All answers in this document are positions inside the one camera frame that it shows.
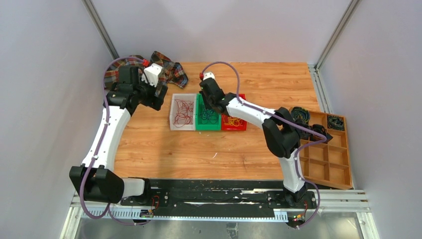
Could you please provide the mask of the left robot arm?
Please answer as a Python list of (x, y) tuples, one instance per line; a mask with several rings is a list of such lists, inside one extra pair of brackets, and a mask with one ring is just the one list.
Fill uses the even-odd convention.
[(69, 176), (81, 199), (115, 204), (133, 197), (141, 206), (152, 201), (145, 178), (121, 178), (114, 173), (116, 151), (122, 133), (138, 105), (161, 109), (168, 87), (159, 81), (163, 68), (155, 63), (141, 70), (127, 65), (119, 68), (118, 81), (105, 95), (102, 120), (86, 157), (73, 166)]

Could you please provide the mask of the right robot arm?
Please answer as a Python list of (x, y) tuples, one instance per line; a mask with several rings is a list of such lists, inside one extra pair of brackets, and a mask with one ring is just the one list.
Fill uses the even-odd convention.
[(286, 204), (296, 208), (303, 203), (307, 189), (299, 160), (300, 134), (288, 110), (283, 107), (278, 110), (264, 108), (234, 93), (226, 94), (212, 77), (202, 80), (200, 88), (207, 108), (263, 130), (267, 148), (281, 164)]

